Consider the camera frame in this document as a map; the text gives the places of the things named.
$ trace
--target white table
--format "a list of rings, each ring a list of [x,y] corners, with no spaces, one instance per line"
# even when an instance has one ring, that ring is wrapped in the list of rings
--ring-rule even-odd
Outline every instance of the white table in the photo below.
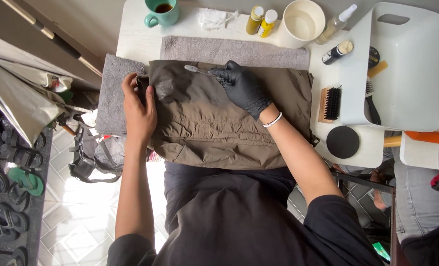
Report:
[[[260,38],[258,35],[246,33],[246,22],[249,15],[240,15],[228,22],[225,29],[202,30],[198,21],[197,14],[203,9],[194,7],[189,3],[180,3],[180,18],[172,26],[155,26],[147,28],[144,26],[143,19],[148,14],[144,1],[128,0],[124,4],[122,13],[121,29],[119,32],[118,49],[116,55],[127,58],[145,65],[151,60],[160,58],[160,46],[162,37],[167,35],[187,36],[187,37],[206,37],[222,38],[234,40],[246,40],[277,44],[276,31],[280,21],[276,22],[274,30],[267,38]],[[331,155],[326,147],[326,136],[329,131],[341,125],[335,121],[333,124],[318,123],[318,110],[321,89],[333,86],[338,82],[339,63],[330,66],[323,64],[321,58],[323,54],[343,41],[345,31],[338,33],[335,38],[325,45],[317,45],[311,42],[306,47],[310,50],[310,73],[315,77],[312,87],[312,117],[311,130],[321,142],[317,145],[317,152],[326,159],[340,164],[363,167],[377,167],[382,162],[382,149],[384,145],[384,130],[366,126],[351,126],[360,138],[358,152],[349,159],[339,159]]]

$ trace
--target folded gray towel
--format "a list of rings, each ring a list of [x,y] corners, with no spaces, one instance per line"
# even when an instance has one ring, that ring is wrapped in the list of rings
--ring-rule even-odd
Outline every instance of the folded gray towel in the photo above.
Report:
[[[161,60],[199,61],[225,64],[234,60],[240,65],[308,70],[308,50],[281,48],[266,43],[212,38],[165,36],[160,49]]]
[[[126,135],[126,116],[122,105],[124,94],[121,82],[132,72],[144,75],[144,64],[112,54],[106,55],[95,126],[99,134]]]

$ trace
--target yellow bottle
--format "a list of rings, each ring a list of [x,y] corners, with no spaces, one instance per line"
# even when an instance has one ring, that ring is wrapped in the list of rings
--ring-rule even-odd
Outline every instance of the yellow bottle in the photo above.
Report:
[[[262,38],[266,38],[267,36],[269,36],[270,32],[272,32],[272,28],[274,27],[276,20],[277,12],[274,9],[267,10],[257,34],[259,34],[259,36]]]

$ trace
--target bare hand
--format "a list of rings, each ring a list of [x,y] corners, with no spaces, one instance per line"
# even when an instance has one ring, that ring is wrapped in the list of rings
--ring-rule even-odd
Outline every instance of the bare hand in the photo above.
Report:
[[[154,88],[146,89],[146,106],[143,106],[137,96],[136,73],[127,75],[122,81],[121,88],[124,92],[124,113],[127,123],[127,141],[130,145],[139,144],[147,147],[147,143],[156,129],[157,111],[154,101]]]

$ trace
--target gloved hand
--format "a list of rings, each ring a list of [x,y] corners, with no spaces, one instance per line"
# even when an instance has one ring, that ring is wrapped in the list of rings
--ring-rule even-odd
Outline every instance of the gloved hand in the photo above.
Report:
[[[223,86],[233,104],[246,110],[256,121],[261,112],[271,104],[264,96],[257,78],[245,67],[229,60],[224,69],[210,69],[216,80]]]

